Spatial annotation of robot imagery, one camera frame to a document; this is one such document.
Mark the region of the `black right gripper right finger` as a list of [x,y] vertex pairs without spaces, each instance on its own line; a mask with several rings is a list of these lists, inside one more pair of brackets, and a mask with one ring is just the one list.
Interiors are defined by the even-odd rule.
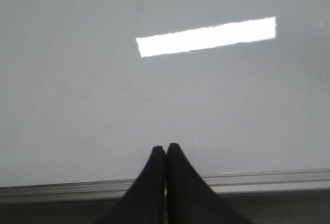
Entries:
[[212,191],[177,143],[167,150],[166,184],[168,223],[251,223]]

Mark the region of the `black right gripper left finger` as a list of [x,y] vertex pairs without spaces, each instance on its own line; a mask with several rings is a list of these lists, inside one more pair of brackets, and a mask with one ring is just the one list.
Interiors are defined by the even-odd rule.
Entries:
[[163,147],[153,147],[132,186],[97,223],[163,223],[165,168]]

